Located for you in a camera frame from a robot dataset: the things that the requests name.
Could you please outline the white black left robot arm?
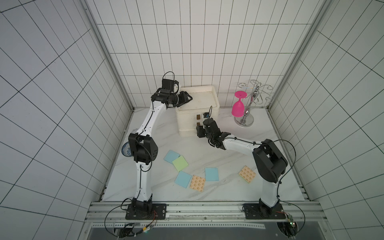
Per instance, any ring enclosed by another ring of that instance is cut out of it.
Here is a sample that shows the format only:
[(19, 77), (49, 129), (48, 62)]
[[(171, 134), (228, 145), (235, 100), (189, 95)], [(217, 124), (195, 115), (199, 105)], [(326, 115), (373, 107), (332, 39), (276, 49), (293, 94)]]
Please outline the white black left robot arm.
[(187, 92), (171, 93), (158, 89), (151, 97), (149, 112), (136, 133), (131, 133), (128, 142), (122, 147), (122, 153), (130, 147), (137, 167), (137, 191), (127, 207), (127, 220), (148, 219), (156, 214), (153, 207), (151, 187), (151, 168), (157, 158), (159, 148), (153, 139), (158, 120), (169, 106), (173, 108), (187, 104), (193, 99)]

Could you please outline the white plastic drawer cabinet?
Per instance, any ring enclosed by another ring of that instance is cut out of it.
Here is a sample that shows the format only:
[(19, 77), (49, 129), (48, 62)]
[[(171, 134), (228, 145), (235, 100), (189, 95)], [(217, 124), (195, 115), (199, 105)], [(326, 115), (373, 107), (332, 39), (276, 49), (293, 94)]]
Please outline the white plastic drawer cabinet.
[(176, 108), (179, 135), (196, 137), (196, 127), (203, 124), (205, 113), (211, 113), (213, 119), (219, 115), (220, 103), (216, 89), (214, 86), (198, 86), (181, 88), (181, 91), (187, 92), (192, 100)]

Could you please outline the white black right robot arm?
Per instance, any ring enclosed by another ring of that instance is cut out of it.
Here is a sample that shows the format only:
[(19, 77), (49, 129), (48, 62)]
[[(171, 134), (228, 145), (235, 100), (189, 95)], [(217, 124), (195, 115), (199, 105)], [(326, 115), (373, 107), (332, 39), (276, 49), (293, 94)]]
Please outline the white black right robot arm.
[(244, 204), (247, 219), (284, 219), (278, 195), (279, 182), (286, 172), (288, 161), (275, 142), (251, 141), (238, 138), (231, 133), (222, 132), (216, 121), (205, 119), (196, 126), (197, 136), (207, 138), (210, 146), (232, 150), (252, 157), (257, 171), (263, 179), (262, 194), (257, 204)]

